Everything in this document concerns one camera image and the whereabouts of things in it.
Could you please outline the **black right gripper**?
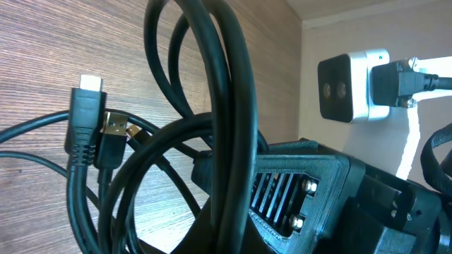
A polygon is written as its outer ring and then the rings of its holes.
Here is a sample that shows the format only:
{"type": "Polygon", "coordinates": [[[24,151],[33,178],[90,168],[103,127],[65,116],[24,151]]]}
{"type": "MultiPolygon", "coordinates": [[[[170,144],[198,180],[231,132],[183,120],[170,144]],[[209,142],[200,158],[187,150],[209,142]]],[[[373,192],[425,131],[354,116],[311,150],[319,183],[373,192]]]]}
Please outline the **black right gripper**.
{"type": "Polygon", "coordinates": [[[250,194],[241,253],[451,252],[449,197],[312,140],[258,152],[250,194]]]}

